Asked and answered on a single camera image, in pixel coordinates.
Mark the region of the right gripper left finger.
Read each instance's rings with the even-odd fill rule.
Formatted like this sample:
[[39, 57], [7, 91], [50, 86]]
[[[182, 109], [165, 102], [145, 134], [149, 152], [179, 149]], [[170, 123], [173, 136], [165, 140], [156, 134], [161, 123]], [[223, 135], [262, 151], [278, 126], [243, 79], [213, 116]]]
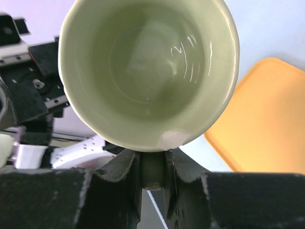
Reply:
[[100, 170], [0, 171], [3, 229], [134, 229], [141, 218], [140, 156], [124, 150]]

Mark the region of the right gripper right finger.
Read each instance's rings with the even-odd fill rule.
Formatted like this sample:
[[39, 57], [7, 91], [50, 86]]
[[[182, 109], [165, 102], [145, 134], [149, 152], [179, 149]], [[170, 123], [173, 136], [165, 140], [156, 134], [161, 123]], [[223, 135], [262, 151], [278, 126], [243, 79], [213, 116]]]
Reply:
[[171, 229], [302, 229], [305, 177], [211, 172], [181, 150], [165, 153], [164, 201]]

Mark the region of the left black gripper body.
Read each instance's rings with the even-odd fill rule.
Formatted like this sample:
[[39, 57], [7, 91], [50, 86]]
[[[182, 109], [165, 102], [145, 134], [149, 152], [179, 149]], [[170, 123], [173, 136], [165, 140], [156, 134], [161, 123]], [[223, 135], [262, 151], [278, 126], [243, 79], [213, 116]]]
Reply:
[[61, 113], [69, 106], [58, 73], [58, 42], [29, 46], [24, 18], [0, 16], [0, 128]]

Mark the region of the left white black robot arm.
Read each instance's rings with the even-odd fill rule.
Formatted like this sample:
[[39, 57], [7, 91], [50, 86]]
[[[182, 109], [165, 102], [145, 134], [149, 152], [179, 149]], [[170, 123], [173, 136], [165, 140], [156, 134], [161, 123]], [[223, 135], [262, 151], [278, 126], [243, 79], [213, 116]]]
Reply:
[[0, 163], [16, 169], [98, 169], [114, 158], [101, 137], [53, 132], [70, 104], [58, 74], [58, 38], [28, 46], [23, 18], [0, 14]]

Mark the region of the light green mug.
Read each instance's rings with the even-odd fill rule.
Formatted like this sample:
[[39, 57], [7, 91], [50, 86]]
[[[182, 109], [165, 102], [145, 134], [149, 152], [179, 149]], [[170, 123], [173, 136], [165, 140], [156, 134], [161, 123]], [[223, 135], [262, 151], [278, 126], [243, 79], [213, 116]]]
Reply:
[[140, 152], [142, 185], [160, 189], [161, 152], [220, 117], [238, 79], [240, 45], [223, 0], [77, 0], [59, 36], [59, 75], [77, 116]]

